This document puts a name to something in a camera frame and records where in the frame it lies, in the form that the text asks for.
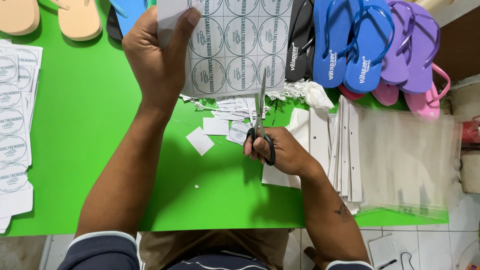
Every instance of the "shirt sleeve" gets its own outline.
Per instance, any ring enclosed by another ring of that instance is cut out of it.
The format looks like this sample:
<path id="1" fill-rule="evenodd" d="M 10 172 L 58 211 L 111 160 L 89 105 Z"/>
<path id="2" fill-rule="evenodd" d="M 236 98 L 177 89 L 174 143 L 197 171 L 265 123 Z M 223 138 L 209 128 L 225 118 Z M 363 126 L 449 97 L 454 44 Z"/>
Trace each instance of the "shirt sleeve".
<path id="1" fill-rule="evenodd" d="M 140 270 L 135 239 L 122 232 L 87 233 L 69 246 L 58 270 Z"/>
<path id="2" fill-rule="evenodd" d="M 374 270 L 373 267 L 364 261 L 333 261 L 328 264 L 325 270 Z"/>

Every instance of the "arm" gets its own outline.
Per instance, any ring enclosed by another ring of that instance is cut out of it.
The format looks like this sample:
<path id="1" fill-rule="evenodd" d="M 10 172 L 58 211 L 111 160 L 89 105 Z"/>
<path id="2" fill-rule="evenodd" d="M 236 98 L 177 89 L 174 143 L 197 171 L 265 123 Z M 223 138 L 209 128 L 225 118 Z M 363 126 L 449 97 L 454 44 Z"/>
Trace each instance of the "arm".
<path id="1" fill-rule="evenodd" d="M 283 173 L 301 179 L 303 210 L 308 234 L 322 262 L 322 269 L 334 260 L 369 263 L 367 250 L 357 223 L 337 192 L 333 189 L 322 166 L 284 127 L 265 128 L 275 145 L 275 167 Z M 250 137 L 243 153 L 259 158 L 270 157 L 268 143 L 258 137 L 253 147 Z"/>
<path id="2" fill-rule="evenodd" d="M 136 236 L 154 186 L 163 132 L 185 83 L 187 42 L 200 13 L 180 17 L 166 49 L 158 47 L 156 6 L 148 9 L 122 45 L 142 91 L 137 114 L 85 199 L 75 238 L 120 231 Z"/>

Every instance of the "khaki pants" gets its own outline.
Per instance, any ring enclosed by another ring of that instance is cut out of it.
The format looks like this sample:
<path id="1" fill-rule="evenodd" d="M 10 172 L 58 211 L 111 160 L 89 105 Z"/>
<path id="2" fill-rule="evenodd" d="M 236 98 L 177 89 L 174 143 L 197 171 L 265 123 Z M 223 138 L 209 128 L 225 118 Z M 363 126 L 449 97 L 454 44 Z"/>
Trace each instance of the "khaki pants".
<path id="1" fill-rule="evenodd" d="M 291 229 L 229 229 L 140 232 L 140 258 L 145 270 L 160 270 L 182 254 L 214 246 L 230 246 L 249 252 L 271 270 L 283 270 L 283 257 Z"/>

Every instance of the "black scissors handle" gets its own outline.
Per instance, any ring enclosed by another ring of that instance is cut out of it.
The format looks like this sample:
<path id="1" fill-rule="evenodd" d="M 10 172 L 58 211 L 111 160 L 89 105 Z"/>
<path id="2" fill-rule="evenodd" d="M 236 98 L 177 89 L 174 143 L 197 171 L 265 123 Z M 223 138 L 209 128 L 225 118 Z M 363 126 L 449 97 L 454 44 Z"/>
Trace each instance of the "black scissors handle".
<path id="1" fill-rule="evenodd" d="M 248 139 L 249 136 L 252 136 L 252 152 L 253 152 L 255 150 L 253 149 L 253 142 L 257 138 L 257 132 L 255 131 L 254 128 L 251 128 L 248 130 L 246 140 Z M 275 164 L 275 146 L 273 145 L 273 140 L 272 138 L 270 138 L 270 135 L 268 134 L 265 134 L 264 140 L 267 141 L 270 147 L 270 160 L 271 160 L 270 161 L 267 158 L 265 158 L 265 163 L 267 163 L 268 166 L 273 166 Z"/>

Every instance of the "pen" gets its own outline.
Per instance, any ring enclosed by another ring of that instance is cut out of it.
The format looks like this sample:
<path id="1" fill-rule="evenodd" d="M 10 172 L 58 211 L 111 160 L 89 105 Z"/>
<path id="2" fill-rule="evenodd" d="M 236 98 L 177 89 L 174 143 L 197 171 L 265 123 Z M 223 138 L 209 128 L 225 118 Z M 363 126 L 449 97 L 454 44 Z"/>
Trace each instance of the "pen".
<path id="1" fill-rule="evenodd" d="M 389 263 L 381 266 L 378 270 L 382 270 L 383 268 L 385 268 L 385 267 L 387 267 L 387 266 L 389 266 L 389 265 L 392 265 L 392 264 L 394 264 L 394 263 L 396 263 L 396 259 L 393 259 L 393 260 L 391 260 Z"/>

